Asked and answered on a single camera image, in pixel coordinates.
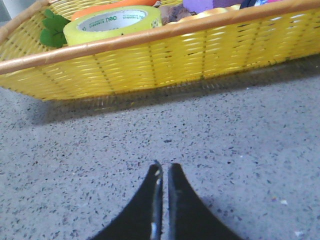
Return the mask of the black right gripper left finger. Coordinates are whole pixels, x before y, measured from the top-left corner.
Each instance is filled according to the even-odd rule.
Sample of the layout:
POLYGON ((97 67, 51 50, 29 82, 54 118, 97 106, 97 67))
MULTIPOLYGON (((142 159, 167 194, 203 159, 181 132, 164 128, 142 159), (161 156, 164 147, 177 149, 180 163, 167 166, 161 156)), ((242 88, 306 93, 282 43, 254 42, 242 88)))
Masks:
POLYGON ((163 217, 163 169, 158 161, 129 203, 94 240, 159 240, 163 217))

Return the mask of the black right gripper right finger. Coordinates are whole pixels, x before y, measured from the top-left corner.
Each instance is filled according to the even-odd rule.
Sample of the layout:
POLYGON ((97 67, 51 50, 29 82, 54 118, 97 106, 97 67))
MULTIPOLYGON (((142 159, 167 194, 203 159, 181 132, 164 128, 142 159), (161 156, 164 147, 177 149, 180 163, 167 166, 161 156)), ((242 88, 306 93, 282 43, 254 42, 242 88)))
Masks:
POLYGON ((178 163, 168 171, 168 203, 170 240, 240 239, 205 206, 178 163))

